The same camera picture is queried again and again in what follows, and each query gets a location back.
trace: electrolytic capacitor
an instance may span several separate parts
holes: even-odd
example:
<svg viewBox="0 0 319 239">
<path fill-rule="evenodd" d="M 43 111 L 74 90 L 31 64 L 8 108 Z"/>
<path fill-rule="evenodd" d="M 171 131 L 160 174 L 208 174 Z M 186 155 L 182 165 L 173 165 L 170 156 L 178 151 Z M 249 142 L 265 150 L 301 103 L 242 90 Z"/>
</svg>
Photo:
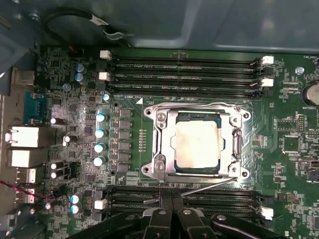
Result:
<svg viewBox="0 0 319 239">
<path fill-rule="evenodd" d="M 81 73 L 76 73 L 74 76 L 74 80 L 80 84 L 85 84 L 85 82 L 86 82 L 86 79 L 84 78 L 83 74 L 81 74 Z"/>
<path fill-rule="evenodd" d="M 76 205 L 72 205 L 70 207 L 70 213 L 72 214 L 77 214 L 80 212 L 80 210 L 82 209 L 82 205 L 81 204 L 76 204 Z"/>
<path fill-rule="evenodd" d="M 74 195 L 71 196 L 70 203 L 71 204 L 77 204 L 77 203 L 80 203 L 81 200 L 82 200 L 82 194 L 81 193 L 75 193 Z"/>
<path fill-rule="evenodd" d="M 71 90 L 71 85 L 70 84 L 63 84 L 62 86 L 62 90 L 64 90 L 65 92 L 68 92 Z"/>
<path fill-rule="evenodd" d="M 107 120 L 107 116 L 103 113 L 98 113 L 96 115 L 96 121 L 97 122 L 103 122 L 103 121 L 106 121 Z"/>
<path fill-rule="evenodd" d="M 51 173 L 51 178 L 52 179 L 56 179 L 56 178 L 59 178 L 59 177 L 62 177 L 62 176 L 64 176 L 64 171 L 61 170 L 61 169 Z"/>
<path fill-rule="evenodd" d="M 46 210 L 50 210 L 50 209 L 52 209 L 53 207 L 55 207 L 56 205 L 58 205 L 58 204 L 59 204 L 59 201 L 56 200 L 56 199 L 53 199 L 52 201 L 46 203 L 46 204 L 44 205 L 44 208 L 45 208 Z"/>
<path fill-rule="evenodd" d="M 76 71 L 76 72 L 79 72 L 79 73 L 82 73 L 82 74 L 85 74 L 85 73 L 86 73 L 86 69 L 85 69 L 84 65 L 81 64 L 81 63 L 77 63 L 77 64 L 75 65 L 75 71 Z"/>
<path fill-rule="evenodd" d="M 56 162 L 56 163 L 52 163 L 50 168 L 52 170 L 55 170 L 55 169 L 60 169 L 60 168 L 63 168 L 64 167 L 64 163 L 63 162 Z"/>
<path fill-rule="evenodd" d="M 94 146 L 94 151 L 97 153 L 102 153 L 106 149 L 106 145 L 104 143 L 98 143 Z"/>
<path fill-rule="evenodd" d="M 78 137 L 76 135 L 68 135 L 64 137 L 64 141 L 69 142 L 76 142 L 78 140 Z"/>
<path fill-rule="evenodd" d="M 63 125 L 64 124 L 64 119 L 51 118 L 50 122 L 51 122 L 51 124 Z"/>
<path fill-rule="evenodd" d="M 104 162 L 105 162 L 105 157 L 99 156 L 94 159 L 93 164 L 96 167 L 100 167 Z"/>
<path fill-rule="evenodd" d="M 40 212 L 43 209 L 42 204 L 33 204 L 30 208 L 30 214 L 33 215 L 37 212 Z"/>
<path fill-rule="evenodd" d="M 104 136 L 106 136 L 106 131 L 104 129 L 97 129 L 95 131 L 95 137 L 103 138 Z"/>
</svg>

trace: capacitor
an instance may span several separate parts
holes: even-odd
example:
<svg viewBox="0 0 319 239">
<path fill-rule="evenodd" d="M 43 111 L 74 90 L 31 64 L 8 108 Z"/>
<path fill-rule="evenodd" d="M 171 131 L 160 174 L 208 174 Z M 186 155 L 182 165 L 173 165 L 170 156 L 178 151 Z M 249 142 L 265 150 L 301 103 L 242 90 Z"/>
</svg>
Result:
<svg viewBox="0 0 319 239">
<path fill-rule="evenodd" d="M 102 96 L 102 100 L 104 100 L 104 101 L 108 101 L 109 99 L 110 99 L 110 96 L 108 94 L 104 94 Z"/>
<path fill-rule="evenodd" d="M 63 162 L 52 163 L 51 166 L 50 166 L 50 168 L 51 168 L 52 170 L 64 168 L 64 163 L 63 163 Z"/>
<path fill-rule="evenodd" d="M 51 124 L 63 125 L 64 124 L 64 119 L 51 118 L 50 122 L 51 122 Z"/>
<path fill-rule="evenodd" d="M 59 177 L 62 177 L 62 176 L 64 176 L 64 171 L 61 170 L 61 169 L 51 173 L 51 178 L 52 179 L 56 179 L 56 178 L 59 178 Z"/>
<path fill-rule="evenodd" d="M 62 90 L 65 91 L 65 92 L 68 92 L 71 90 L 71 85 L 70 84 L 63 84 L 62 86 Z"/>
<path fill-rule="evenodd" d="M 74 80 L 77 81 L 80 84 L 85 84 L 85 82 L 86 82 L 83 74 L 81 74 L 81 73 L 76 73 L 75 76 L 74 76 Z"/>
<path fill-rule="evenodd" d="M 306 86 L 302 96 L 307 105 L 319 106 L 319 82 Z"/>
<path fill-rule="evenodd" d="M 94 146 L 94 151 L 97 153 L 102 153 L 106 149 L 106 145 L 104 143 L 98 143 Z"/>
<path fill-rule="evenodd" d="M 104 121 L 106 121 L 107 120 L 107 116 L 105 115 L 105 114 L 103 114 L 103 113 L 98 113 L 97 115 L 96 115 L 96 121 L 97 122 L 104 122 Z"/>
<path fill-rule="evenodd" d="M 33 215 L 37 212 L 40 212 L 42 209 L 43 209 L 42 204 L 33 204 L 33 205 L 31 205 L 31 208 L 29 211 L 30 211 L 30 214 Z"/>
<path fill-rule="evenodd" d="M 82 194 L 81 193 L 75 193 L 74 195 L 71 196 L 70 203 L 71 204 L 77 204 L 77 203 L 80 203 L 81 200 L 82 200 Z"/>
<path fill-rule="evenodd" d="M 64 141 L 67 143 L 76 142 L 77 140 L 78 140 L 78 137 L 76 135 L 67 135 L 64 137 Z"/>
<path fill-rule="evenodd" d="M 106 131 L 104 129 L 97 129 L 95 131 L 95 137 L 103 138 L 104 136 L 106 136 Z"/>
<path fill-rule="evenodd" d="M 77 214 L 77 213 L 79 213 L 79 211 L 82 209 L 82 205 L 81 204 L 76 204 L 76 205 L 72 205 L 71 207 L 70 207 L 70 213 L 72 213 L 72 214 Z"/>
<path fill-rule="evenodd" d="M 93 160 L 93 164 L 97 167 L 100 167 L 105 162 L 105 157 L 99 156 Z"/>
<path fill-rule="evenodd" d="M 82 73 L 82 74 L 85 74 L 85 73 L 86 73 L 86 69 L 85 69 L 84 65 L 81 64 L 81 63 L 77 63 L 77 64 L 75 65 L 75 71 L 77 71 L 77 72 L 79 72 L 79 73 Z"/>
<path fill-rule="evenodd" d="M 53 199 L 52 201 L 46 203 L 46 204 L 44 205 L 44 208 L 45 208 L 46 210 L 50 210 L 50 209 L 52 209 L 53 207 L 55 207 L 56 205 L 58 205 L 58 204 L 59 204 L 59 201 L 56 200 L 56 199 Z"/>
</svg>

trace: blue serial port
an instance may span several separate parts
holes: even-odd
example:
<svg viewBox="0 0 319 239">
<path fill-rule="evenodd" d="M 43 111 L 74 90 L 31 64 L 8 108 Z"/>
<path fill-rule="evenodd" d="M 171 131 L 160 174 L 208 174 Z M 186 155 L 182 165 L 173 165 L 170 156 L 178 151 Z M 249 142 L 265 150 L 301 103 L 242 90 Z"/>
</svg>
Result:
<svg viewBox="0 0 319 239">
<path fill-rule="evenodd" d="M 24 98 L 23 123 L 43 123 L 46 98 L 44 94 L 26 92 Z"/>
</svg>

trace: black capacitor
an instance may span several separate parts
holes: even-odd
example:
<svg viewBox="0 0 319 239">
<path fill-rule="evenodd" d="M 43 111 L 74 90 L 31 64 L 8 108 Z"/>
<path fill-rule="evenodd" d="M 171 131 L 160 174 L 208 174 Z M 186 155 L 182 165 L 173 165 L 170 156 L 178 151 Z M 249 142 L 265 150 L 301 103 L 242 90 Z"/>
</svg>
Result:
<svg viewBox="0 0 319 239">
<path fill-rule="evenodd" d="M 62 177 L 62 176 L 64 176 L 64 171 L 61 170 L 61 169 L 51 173 L 51 178 L 52 179 L 56 179 L 56 178 L 59 178 L 59 177 Z"/>
<path fill-rule="evenodd" d="M 64 124 L 64 119 L 51 118 L 50 122 L 51 122 L 51 124 L 63 125 Z"/>
<path fill-rule="evenodd" d="M 46 209 L 46 210 L 51 210 L 52 208 L 54 208 L 56 205 L 58 205 L 59 204 L 59 201 L 58 200 L 56 200 L 56 199 L 53 199 L 53 200 L 51 200 L 50 202 L 48 202 L 48 203 L 46 203 L 45 205 L 44 205 L 44 208 Z"/>
<path fill-rule="evenodd" d="M 63 162 L 55 162 L 55 163 L 52 163 L 50 168 L 52 170 L 56 170 L 56 169 L 60 169 L 60 168 L 64 168 L 64 163 Z"/>
<path fill-rule="evenodd" d="M 33 215 L 37 212 L 40 212 L 42 209 L 43 209 L 42 204 L 33 204 L 31 205 L 31 208 L 30 208 L 30 214 Z"/>
<path fill-rule="evenodd" d="M 64 137 L 64 141 L 66 143 L 76 142 L 77 140 L 78 140 L 78 137 L 76 135 L 67 135 Z"/>
</svg>

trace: black cable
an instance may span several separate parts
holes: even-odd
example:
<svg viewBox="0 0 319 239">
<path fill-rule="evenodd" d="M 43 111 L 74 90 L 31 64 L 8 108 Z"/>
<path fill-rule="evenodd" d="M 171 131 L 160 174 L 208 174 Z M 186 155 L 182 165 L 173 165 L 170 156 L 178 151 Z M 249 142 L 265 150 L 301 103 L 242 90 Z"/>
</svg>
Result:
<svg viewBox="0 0 319 239">
<path fill-rule="evenodd" d="M 47 12 L 46 15 L 42 18 L 41 27 L 44 30 L 44 32 L 46 32 L 52 39 L 58 41 L 62 45 L 68 46 L 70 50 L 76 51 L 75 47 L 72 46 L 72 44 L 69 44 L 63 37 L 61 37 L 59 34 L 55 33 L 54 31 L 52 31 L 50 29 L 50 27 L 48 26 L 52 20 L 54 20 L 60 16 L 78 16 L 78 17 L 85 18 L 87 20 L 91 20 L 93 15 L 91 13 L 86 12 L 86 11 L 78 10 L 75 8 L 57 7 L 55 9 Z M 113 33 L 118 32 L 110 25 L 101 24 L 101 26 L 103 26 L 104 32 L 106 32 L 108 34 L 113 34 Z"/>
</svg>

